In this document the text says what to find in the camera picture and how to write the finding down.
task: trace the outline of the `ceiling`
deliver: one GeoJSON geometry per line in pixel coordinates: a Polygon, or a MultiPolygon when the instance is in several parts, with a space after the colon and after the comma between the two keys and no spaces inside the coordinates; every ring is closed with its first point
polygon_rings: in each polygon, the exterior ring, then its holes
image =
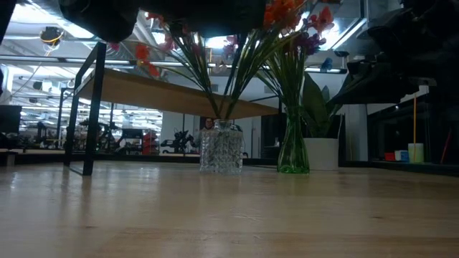
{"type": "MultiPolygon", "coordinates": [[[[57,0],[26,0],[24,1],[27,4],[20,5],[18,4],[14,10],[14,15],[11,18],[11,22],[6,31],[5,40],[0,46],[0,54],[16,55],[16,56],[45,56],[45,53],[49,50],[49,47],[45,46],[39,39],[39,34],[44,30],[45,27],[61,27],[65,30],[65,36],[63,37],[62,42],[59,44],[58,48],[50,52],[51,57],[76,57],[76,58],[86,58],[91,49],[95,46],[95,43],[98,41],[97,38],[93,35],[78,26],[69,23],[64,20],[60,13],[58,12],[57,0]]],[[[333,5],[332,10],[335,12],[335,28],[332,31],[326,33],[324,36],[328,40],[326,48],[331,47],[331,42],[337,42],[343,36],[343,33],[349,28],[349,26],[360,18],[362,15],[361,12],[361,0],[343,0],[341,5],[333,5]]],[[[369,5],[364,5],[363,10],[364,16],[367,17],[370,21],[380,14],[383,14],[386,11],[399,8],[397,0],[385,0],[385,1],[370,1],[369,5]]],[[[315,9],[311,12],[312,14],[317,14],[319,10],[323,8],[323,4],[320,2],[317,4],[315,9]]],[[[129,40],[138,40],[141,42],[148,42],[149,44],[158,44],[159,41],[163,40],[161,35],[158,33],[152,33],[151,24],[145,20],[144,13],[141,11],[137,18],[138,22],[133,31],[133,34],[129,37],[129,40]]],[[[374,46],[371,40],[361,40],[357,39],[356,35],[361,31],[359,29],[355,35],[350,37],[346,42],[344,42],[338,50],[349,51],[351,55],[349,58],[353,59],[358,55],[368,54],[378,52],[377,47],[374,46]]],[[[135,59],[132,55],[134,49],[129,44],[121,46],[119,52],[115,52],[109,48],[107,53],[107,59],[135,59]]],[[[342,68],[345,62],[339,57],[336,57],[333,51],[321,51],[318,54],[309,57],[308,65],[320,65],[325,58],[330,57],[333,59],[333,66],[336,68],[342,68]]],[[[33,89],[33,83],[35,80],[49,80],[53,81],[54,85],[60,86],[72,86],[72,79],[75,77],[76,72],[78,71],[77,67],[59,67],[58,64],[55,66],[40,66],[40,63],[36,62],[15,62],[14,65],[9,64],[7,61],[2,61],[9,66],[11,72],[14,73],[14,80],[12,84],[12,93],[13,101],[12,104],[27,106],[24,110],[27,114],[30,114],[31,118],[38,117],[40,113],[45,109],[34,110],[33,107],[50,107],[55,108],[59,106],[59,90],[44,92],[40,90],[33,89]],[[35,72],[32,80],[27,82],[27,79],[30,78],[32,73],[35,72]],[[31,103],[30,98],[37,99],[37,103],[31,103]]],[[[146,76],[145,72],[139,70],[129,70],[127,72],[135,72],[140,75],[146,76]]],[[[321,75],[313,74],[313,79],[320,86],[328,85],[332,88],[333,91],[339,90],[343,75],[321,75]]],[[[176,83],[179,85],[187,87],[195,87],[188,83],[184,78],[177,77],[174,75],[169,75],[168,81],[176,83]]],[[[226,84],[225,76],[216,76],[212,77],[212,82],[218,84],[219,90],[223,89],[226,84]]],[[[262,97],[269,97],[272,93],[266,93],[264,90],[264,85],[261,81],[253,79],[252,82],[247,87],[246,91],[242,94],[243,100],[254,100],[262,97]]],[[[261,104],[271,105],[276,107],[278,105],[278,100],[264,100],[260,102],[261,104]]],[[[70,100],[67,99],[64,101],[64,107],[69,107],[71,105],[70,100]]],[[[110,107],[109,103],[104,104],[106,109],[110,107]]],[[[87,104],[80,103],[80,109],[87,108],[87,104]]],[[[137,110],[137,107],[124,107],[122,105],[117,105],[115,107],[117,113],[122,112],[122,110],[137,110]]],[[[53,110],[47,110],[51,114],[51,122],[56,123],[54,117],[56,117],[56,112],[53,110]]],[[[139,119],[142,122],[145,120],[154,120],[154,123],[149,123],[152,129],[157,129],[161,126],[158,122],[158,115],[161,115],[161,112],[157,113],[142,113],[138,110],[139,119]]],[[[67,111],[63,113],[64,120],[69,115],[67,111]]],[[[80,120],[85,119],[87,115],[82,113],[80,120]]],[[[144,126],[145,123],[136,123],[138,126],[144,126]]]]}

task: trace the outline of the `light wood surface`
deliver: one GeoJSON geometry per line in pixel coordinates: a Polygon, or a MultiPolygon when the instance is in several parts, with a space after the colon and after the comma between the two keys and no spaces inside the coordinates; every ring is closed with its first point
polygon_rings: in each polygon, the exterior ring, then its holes
{"type": "Polygon", "coordinates": [[[0,257],[459,257],[459,178],[194,164],[0,170],[0,257]]]}
{"type": "MultiPolygon", "coordinates": [[[[89,77],[80,97],[91,99],[94,79],[89,77]]],[[[221,95],[214,94],[217,104],[221,95]]],[[[135,105],[183,114],[200,115],[214,118],[215,114],[205,93],[168,82],[105,69],[103,78],[102,101],[135,105]]],[[[222,114],[226,114],[227,105],[222,114]]],[[[251,118],[261,115],[278,114],[278,109],[265,105],[239,100],[230,119],[251,118]]]]}

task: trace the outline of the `person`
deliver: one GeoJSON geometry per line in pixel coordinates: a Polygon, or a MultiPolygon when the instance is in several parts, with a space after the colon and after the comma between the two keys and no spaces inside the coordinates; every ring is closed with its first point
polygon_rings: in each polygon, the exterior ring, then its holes
{"type": "Polygon", "coordinates": [[[214,120],[212,118],[206,118],[206,123],[204,124],[204,127],[199,131],[198,136],[190,142],[191,146],[194,148],[199,148],[201,145],[201,132],[212,129],[214,129],[214,120]]]}

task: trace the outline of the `crystal vase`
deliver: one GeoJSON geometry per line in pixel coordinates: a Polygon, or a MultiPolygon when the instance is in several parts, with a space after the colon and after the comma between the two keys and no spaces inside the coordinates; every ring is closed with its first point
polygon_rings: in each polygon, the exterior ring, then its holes
{"type": "Polygon", "coordinates": [[[287,128],[280,149],[278,172],[309,173],[308,152],[301,132],[300,107],[287,107],[287,128]]]}
{"type": "Polygon", "coordinates": [[[239,175],[242,172],[242,132],[229,120],[215,120],[214,129],[201,132],[201,172],[239,175]]]}

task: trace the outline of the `potted plant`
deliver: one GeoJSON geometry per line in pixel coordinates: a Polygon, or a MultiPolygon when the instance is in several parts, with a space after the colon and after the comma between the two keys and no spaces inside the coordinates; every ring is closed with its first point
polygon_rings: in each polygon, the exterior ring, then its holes
{"type": "Polygon", "coordinates": [[[214,129],[202,132],[201,136],[201,171],[241,173],[242,133],[230,130],[230,115],[240,95],[265,60],[283,47],[285,42],[278,41],[278,35],[284,28],[294,27],[301,20],[298,14],[303,8],[303,1],[274,0],[273,4],[267,5],[263,27],[232,37],[233,40],[224,47],[224,54],[232,56],[232,64],[221,101],[217,101],[212,92],[204,38],[198,32],[190,32],[186,25],[183,26],[182,33],[171,33],[168,24],[160,15],[148,16],[160,20],[166,34],[166,42],[159,47],[139,43],[139,65],[147,65],[152,75],[158,74],[147,59],[146,53],[151,49],[163,52],[167,57],[180,62],[181,70],[171,67],[160,68],[175,72],[199,86],[207,95],[214,111],[214,129]]]}
{"type": "Polygon", "coordinates": [[[286,106],[287,128],[278,158],[278,172],[309,173],[308,154],[301,131],[301,88],[308,76],[305,72],[306,60],[318,52],[320,45],[326,43],[321,38],[321,32],[332,26],[333,17],[326,7],[319,18],[312,16],[309,20],[304,19],[299,31],[290,28],[286,31],[288,37],[278,39],[279,42],[285,42],[284,47],[267,58],[266,66],[257,75],[286,106]],[[309,35],[308,29],[311,27],[318,33],[309,35]]]}
{"type": "MultiPolygon", "coordinates": [[[[351,75],[347,75],[340,91],[346,88],[351,81],[351,75]]],[[[335,171],[338,169],[338,135],[329,138],[329,130],[336,113],[342,105],[335,104],[330,100],[327,86],[322,90],[306,73],[303,86],[302,116],[308,127],[310,138],[304,138],[308,152],[309,166],[311,170],[335,171]]]]}

